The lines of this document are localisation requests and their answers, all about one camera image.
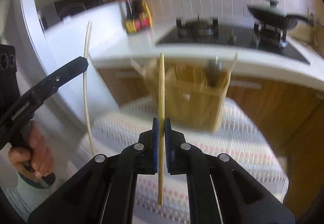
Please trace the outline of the person's left forearm sleeve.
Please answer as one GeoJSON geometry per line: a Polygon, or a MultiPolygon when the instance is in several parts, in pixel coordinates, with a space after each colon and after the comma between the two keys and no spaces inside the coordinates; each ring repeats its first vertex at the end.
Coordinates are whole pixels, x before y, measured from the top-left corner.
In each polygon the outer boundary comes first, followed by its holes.
{"type": "Polygon", "coordinates": [[[17,175],[17,185],[14,188],[6,189],[5,196],[18,215],[27,222],[33,210],[52,195],[55,189],[52,185],[44,187],[39,181],[29,180],[19,172],[17,175]]]}

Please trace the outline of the person's left hand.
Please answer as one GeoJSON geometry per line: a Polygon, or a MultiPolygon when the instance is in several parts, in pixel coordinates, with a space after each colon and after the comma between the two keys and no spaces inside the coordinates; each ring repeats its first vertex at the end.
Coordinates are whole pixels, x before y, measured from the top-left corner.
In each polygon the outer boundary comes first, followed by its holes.
{"type": "Polygon", "coordinates": [[[28,145],[31,150],[22,147],[11,148],[8,151],[8,159],[17,172],[33,182],[38,182],[53,172],[54,158],[38,123],[31,120],[30,124],[28,145]],[[24,161],[30,161],[34,172],[29,172],[24,167],[24,161]]]}

